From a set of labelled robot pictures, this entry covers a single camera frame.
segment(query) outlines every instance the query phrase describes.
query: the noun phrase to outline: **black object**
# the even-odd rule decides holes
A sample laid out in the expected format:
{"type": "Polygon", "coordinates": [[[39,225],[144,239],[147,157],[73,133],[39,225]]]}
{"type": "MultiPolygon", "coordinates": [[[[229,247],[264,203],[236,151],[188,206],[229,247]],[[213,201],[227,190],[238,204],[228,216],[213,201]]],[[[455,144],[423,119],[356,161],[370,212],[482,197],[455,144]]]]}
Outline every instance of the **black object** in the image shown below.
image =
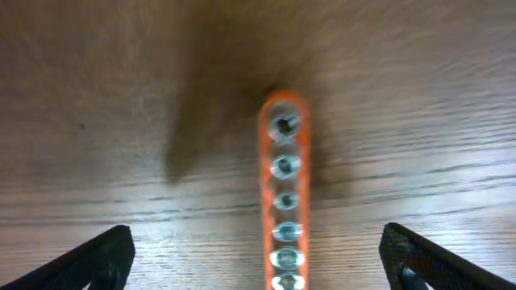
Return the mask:
{"type": "Polygon", "coordinates": [[[385,225],[380,257],[393,290],[516,289],[397,223],[385,225]]]}
{"type": "Polygon", "coordinates": [[[134,257],[129,227],[116,226],[0,290],[119,290],[134,257]]]}

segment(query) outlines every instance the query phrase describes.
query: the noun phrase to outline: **orange strip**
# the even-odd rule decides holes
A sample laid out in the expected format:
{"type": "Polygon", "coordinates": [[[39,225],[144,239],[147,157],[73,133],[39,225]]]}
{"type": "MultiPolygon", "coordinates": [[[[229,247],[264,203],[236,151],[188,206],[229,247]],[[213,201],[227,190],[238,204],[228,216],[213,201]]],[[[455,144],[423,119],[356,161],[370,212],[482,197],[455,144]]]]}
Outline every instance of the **orange strip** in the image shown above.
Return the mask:
{"type": "Polygon", "coordinates": [[[300,126],[296,140],[300,148],[302,166],[298,173],[299,182],[299,218],[302,224],[303,233],[299,238],[299,249],[305,255],[305,262],[300,268],[301,276],[305,279],[305,287],[308,290],[308,265],[309,265],[309,219],[310,219],[310,111],[305,102],[294,91],[277,90],[269,94],[268,100],[260,111],[259,135],[260,135],[260,186],[262,220],[264,228],[264,256],[265,256],[265,289],[273,290],[271,280],[274,277],[274,266],[269,260],[270,253],[274,248],[273,228],[275,220],[273,216],[274,191],[271,189],[273,175],[270,172],[271,160],[269,157],[271,138],[268,134],[268,109],[278,101],[292,102],[298,107],[300,126]]]}

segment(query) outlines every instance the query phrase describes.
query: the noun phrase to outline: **table surface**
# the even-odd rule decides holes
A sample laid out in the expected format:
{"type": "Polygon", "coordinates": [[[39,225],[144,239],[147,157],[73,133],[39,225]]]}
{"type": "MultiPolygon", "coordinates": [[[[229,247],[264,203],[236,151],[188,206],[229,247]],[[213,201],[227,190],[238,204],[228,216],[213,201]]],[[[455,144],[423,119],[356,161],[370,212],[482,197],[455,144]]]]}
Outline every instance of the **table surface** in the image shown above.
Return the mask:
{"type": "Polygon", "coordinates": [[[398,222],[516,280],[516,6],[4,1],[0,284],[117,224],[128,289],[261,289],[256,116],[313,115],[310,286],[386,289],[398,222]]]}

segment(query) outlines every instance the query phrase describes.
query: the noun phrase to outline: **orange edge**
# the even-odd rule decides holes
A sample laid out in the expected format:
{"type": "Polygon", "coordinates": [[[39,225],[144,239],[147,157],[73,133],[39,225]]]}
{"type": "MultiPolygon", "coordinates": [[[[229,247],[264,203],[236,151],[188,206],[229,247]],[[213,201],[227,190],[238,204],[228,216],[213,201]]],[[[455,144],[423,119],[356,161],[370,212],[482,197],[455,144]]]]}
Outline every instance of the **orange edge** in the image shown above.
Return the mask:
{"type": "Polygon", "coordinates": [[[268,100],[263,105],[259,119],[260,135],[260,187],[262,204],[262,221],[264,229],[264,256],[265,256],[265,289],[273,290],[271,280],[274,276],[274,266],[269,260],[269,254],[273,251],[273,228],[274,218],[271,214],[273,208],[274,192],[270,189],[269,182],[272,179],[270,172],[270,159],[268,152],[271,146],[271,138],[268,135],[268,108],[278,101],[289,101],[298,106],[301,117],[301,127],[296,136],[299,147],[301,148],[302,166],[299,170],[299,221],[302,224],[303,234],[299,239],[299,247],[306,257],[305,263],[300,268],[301,276],[305,279],[305,290],[308,290],[308,271],[309,271],[309,220],[310,220],[310,111],[307,104],[301,97],[291,90],[277,90],[269,94],[268,100]]]}

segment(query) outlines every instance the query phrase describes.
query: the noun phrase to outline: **wooden table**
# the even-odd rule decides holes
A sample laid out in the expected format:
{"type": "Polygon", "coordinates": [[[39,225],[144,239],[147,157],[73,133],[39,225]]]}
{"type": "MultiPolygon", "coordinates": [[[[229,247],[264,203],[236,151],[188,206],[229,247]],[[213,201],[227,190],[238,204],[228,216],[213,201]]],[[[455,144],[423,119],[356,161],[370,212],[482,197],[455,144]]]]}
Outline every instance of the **wooden table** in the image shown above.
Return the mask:
{"type": "Polygon", "coordinates": [[[0,284],[125,224],[128,289],[262,289],[275,84],[313,110],[312,289],[387,289],[387,222],[516,280],[514,0],[42,0],[0,4],[0,284]]]}

